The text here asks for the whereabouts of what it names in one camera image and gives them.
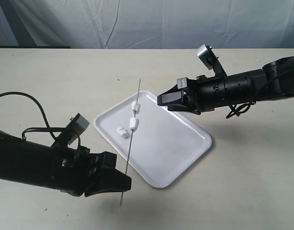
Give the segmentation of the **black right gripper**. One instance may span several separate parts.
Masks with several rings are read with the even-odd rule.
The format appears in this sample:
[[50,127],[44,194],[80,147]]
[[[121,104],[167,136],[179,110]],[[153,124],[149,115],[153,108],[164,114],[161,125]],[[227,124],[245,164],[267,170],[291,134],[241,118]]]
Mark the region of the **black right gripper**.
[[157,96],[157,105],[169,111],[200,114],[227,106],[224,77],[181,78],[177,85]]

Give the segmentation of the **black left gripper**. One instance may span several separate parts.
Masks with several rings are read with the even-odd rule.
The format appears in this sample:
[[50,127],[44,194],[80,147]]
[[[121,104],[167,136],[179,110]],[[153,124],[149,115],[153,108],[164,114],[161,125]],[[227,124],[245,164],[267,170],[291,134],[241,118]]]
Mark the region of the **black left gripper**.
[[76,197],[129,191],[132,179],[116,169],[116,162],[117,155],[107,151],[63,158],[51,182]]

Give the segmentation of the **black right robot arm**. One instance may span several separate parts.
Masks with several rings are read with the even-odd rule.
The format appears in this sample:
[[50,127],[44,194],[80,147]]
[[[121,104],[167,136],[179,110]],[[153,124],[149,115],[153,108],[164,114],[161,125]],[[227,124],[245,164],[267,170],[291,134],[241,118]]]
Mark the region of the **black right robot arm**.
[[196,55],[215,75],[178,79],[174,87],[157,96],[159,106],[196,115],[227,106],[226,118],[231,118],[247,112],[256,102],[294,97],[294,56],[228,76],[210,46],[202,45]]

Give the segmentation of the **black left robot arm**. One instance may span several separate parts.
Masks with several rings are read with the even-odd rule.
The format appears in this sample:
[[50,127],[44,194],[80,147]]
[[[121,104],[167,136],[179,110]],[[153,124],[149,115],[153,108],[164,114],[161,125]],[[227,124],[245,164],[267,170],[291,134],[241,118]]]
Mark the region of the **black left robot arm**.
[[117,155],[91,153],[79,146],[52,147],[0,131],[0,179],[34,185],[79,197],[131,189],[129,176],[116,169]]

